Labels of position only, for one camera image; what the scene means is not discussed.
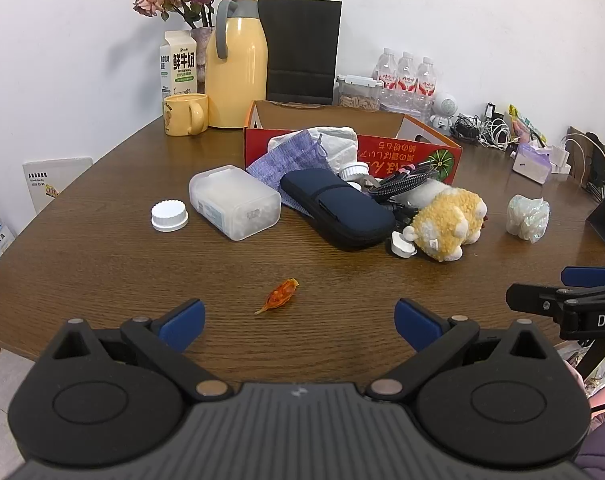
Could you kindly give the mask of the yellow white plush toy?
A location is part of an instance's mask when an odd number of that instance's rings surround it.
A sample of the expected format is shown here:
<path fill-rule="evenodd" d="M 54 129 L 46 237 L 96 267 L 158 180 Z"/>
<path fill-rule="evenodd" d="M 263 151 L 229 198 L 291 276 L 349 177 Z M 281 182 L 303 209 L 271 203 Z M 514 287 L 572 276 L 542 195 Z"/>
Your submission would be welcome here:
<path fill-rule="evenodd" d="M 465 245 L 479 240 L 487 212 L 478 194 L 448 186 L 415 214 L 402 237 L 433 260 L 457 261 Z"/>

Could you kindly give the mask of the white round lid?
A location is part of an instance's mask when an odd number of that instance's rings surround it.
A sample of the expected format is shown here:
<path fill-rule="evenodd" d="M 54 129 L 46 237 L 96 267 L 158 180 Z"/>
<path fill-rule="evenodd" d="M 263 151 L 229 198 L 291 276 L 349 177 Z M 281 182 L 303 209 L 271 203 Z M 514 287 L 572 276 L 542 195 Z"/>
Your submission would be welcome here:
<path fill-rule="evenodd" d="M 150 209 L 150 224 L 162 233 L 179 231 L 188 224 L 188 210 L 182 200 L 163 200 Z"/>

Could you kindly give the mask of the orange candy wrapper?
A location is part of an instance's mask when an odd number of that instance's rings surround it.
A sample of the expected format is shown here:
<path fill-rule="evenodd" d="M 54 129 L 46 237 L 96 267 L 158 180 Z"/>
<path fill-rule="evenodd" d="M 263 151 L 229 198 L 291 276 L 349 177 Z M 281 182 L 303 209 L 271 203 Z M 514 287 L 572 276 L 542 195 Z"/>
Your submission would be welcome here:
<path fill-rule="evenodd" d="M 262 307 L 255 312 L 255 315 L 283 307 L 284 304 L 287 304 L 293 298 L 298 287 L 299 282 L 296 278 L 287 278 L 287 280 L 270 292 Z"/>

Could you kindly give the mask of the navy zip pouch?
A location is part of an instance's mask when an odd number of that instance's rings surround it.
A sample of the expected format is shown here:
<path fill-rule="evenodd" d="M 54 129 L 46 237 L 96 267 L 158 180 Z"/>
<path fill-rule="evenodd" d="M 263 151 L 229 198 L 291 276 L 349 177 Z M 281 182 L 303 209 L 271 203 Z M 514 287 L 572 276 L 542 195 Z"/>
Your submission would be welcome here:
<path fill-rule="evenodd" d="M 319 232 L 345 249 L 377 245 L 395 229 L 393 213 L 329 169 L 289 171 L 282 190 L 310 214 Z"/>

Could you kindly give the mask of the translucent plastic storage box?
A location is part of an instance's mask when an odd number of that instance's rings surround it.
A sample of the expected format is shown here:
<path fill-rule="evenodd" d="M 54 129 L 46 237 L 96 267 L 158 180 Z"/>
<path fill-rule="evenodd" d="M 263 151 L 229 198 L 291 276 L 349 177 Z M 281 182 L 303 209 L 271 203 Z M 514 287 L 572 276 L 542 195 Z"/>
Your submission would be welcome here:
<path fill-rule="evenodd" d="M 281 218 L 281 194 L 233 165 L 195 174 L 188 195 L 194 209 L 234 242 L 272 228 Z"/>

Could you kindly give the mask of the white cloth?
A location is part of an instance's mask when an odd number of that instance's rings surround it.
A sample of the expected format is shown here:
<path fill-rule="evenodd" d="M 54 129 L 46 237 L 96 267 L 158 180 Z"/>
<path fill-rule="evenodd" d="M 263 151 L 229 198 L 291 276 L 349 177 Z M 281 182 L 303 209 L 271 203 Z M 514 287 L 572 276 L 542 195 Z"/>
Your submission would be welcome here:
<path fill-rule="evenodd" d="M 357 133 L 350 127 L 312 127 L 275 136 L 268 142 L 268 151 L 275 150 L 300 133 L 308 133 L 312 141 L 319 141 L 328 165 L 335 174 L 338 174 L 345 165 L 357 162 L 359 140 L 357 140 Z"/>

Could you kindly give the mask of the purple drawstring cloth bag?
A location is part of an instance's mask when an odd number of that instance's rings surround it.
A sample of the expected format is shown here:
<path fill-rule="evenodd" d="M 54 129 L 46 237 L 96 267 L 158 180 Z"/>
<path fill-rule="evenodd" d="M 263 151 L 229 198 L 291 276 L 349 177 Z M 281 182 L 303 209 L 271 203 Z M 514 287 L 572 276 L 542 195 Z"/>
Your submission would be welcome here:
<path fill-rule="evenodd" d="M 308 211 L 296 200 L 293 200 L 281 186 L 281 178 L 285 174 L 302 169 L 331 170 L 321 141 L 313 139 L 308 130 L 302 130 L 289 136 L 276 148 L 249 165 L 246 171 L 252 177 L 278 191 L 283 205 L 308 216 Z"/>

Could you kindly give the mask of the small white cap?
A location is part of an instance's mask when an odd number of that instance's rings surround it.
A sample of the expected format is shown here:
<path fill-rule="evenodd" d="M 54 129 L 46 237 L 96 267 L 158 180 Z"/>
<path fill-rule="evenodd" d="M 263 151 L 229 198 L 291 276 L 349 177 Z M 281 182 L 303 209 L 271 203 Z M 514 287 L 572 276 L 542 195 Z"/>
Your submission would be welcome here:
<path fill-rule="evenodd" d="M 345 182 L 359 181 L 369 175 L 366 162 L 347 162 L 338 170 L 338 177 Z"/>

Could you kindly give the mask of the red cardboard box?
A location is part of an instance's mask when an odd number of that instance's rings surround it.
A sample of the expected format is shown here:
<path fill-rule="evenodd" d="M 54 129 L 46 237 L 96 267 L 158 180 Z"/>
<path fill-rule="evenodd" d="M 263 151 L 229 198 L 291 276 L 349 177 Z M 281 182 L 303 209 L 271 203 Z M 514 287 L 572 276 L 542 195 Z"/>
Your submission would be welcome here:
<path fill-rule="evenodd" d="M 376 178 L 387 177 L 402 166 L 429 162 L 438 178 L 451 184 L 462 148 L 420 120 L 382 110 L 357 110 L 331 105 L 252 104 L 244 127 L 244 164 L 267 153 L 275 136 L 312 127 L 350 127 L 357 133 L 357 158 L 366 162 Z"/>

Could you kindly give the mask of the white robot figurine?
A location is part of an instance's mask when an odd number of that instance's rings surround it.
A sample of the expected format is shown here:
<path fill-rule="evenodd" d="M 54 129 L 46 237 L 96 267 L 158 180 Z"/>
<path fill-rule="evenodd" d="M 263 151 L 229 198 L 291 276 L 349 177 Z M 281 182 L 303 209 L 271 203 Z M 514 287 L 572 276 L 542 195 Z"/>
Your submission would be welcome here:
<path fill-rule="evenodd" d="M 457 101 L 449 93 L 437 92 L 431 104 L 430 125 L 434 129 L 449 131 L 457 116 Z"/>

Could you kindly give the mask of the yellow ceramic mug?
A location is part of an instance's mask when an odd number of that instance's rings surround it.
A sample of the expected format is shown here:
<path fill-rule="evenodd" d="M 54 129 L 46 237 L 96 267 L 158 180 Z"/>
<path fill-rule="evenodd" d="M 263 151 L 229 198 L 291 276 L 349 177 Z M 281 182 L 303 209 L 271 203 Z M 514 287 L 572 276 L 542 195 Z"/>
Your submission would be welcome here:
<path fill-rule="evenodd" d="M 209 126 L 209 100 L 206 94 L 184 93 L 167 96 L 164 126 L 167 136 L 198 136 Z"/>

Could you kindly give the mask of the water bottle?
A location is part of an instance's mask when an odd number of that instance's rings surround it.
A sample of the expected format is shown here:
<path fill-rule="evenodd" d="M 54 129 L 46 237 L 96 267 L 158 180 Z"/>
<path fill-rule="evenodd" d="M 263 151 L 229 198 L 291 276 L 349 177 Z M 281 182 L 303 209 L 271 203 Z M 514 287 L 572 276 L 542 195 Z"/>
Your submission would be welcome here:
<path fill-rule="evenodd" d="M 391 49 L 383 49 L 383 53 L 374 67 L 373 78 L 380 81 L 385 90 L 397 88 L 397 62 L 395 62 L 395 53 Z"/>
<path fill-rule="evenodd" d="M 398 62 L 395 78 L 397 78 L 397 88 L 399 90 L 409 93 L 416 91 L 418 84 L 417 68 L 414 63 L 414 56 L 411 53 L 403 52 Z"/>
<path fill-rule="evenodd" d="M 423 61 L 417 67 L 417 87 L 416 93 L 420 96 L 431 98 L 437 88 L 437 76 L 433 68 L 432 59 L 424 56 Z"/>

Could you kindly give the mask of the clear snack container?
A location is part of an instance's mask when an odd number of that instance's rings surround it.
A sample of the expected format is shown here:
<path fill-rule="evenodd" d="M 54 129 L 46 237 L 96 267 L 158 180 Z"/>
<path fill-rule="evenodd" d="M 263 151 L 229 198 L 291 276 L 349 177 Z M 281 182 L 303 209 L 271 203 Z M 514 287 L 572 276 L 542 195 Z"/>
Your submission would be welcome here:
<path fill-rule="evenodd" d="M 380 107 L 380 91 L 383 83 L 377 79 L 338 75 L 337 104 L 342 107 L 375 112 Z"/>

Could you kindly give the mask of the water bottle middle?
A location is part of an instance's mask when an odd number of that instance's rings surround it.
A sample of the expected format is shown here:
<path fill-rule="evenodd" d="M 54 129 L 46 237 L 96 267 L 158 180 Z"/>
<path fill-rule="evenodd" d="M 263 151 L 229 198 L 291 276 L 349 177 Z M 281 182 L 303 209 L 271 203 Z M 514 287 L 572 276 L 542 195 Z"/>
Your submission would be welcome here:
<path fill-rule="evenodd" d="M 398 62 L 395 78 L 397 78 L 397 88 L 399 90 L 409 93 L 416 91 L 418 84 L 417 68 L 414 63 L 414 56 L 411 53 L 403 52 Z"/>

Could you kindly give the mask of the white milk carton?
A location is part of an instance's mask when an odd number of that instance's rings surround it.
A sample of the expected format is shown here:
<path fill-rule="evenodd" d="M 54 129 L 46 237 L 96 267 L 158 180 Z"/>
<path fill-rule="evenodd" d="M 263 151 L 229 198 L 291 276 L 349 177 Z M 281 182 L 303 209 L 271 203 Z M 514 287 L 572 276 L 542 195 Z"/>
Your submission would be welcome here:
<path fill-rule="evenodd" d="M 187 30 L 168 30 L 159 48 L 162 97 L 197 92 L 196 41 Z"/>

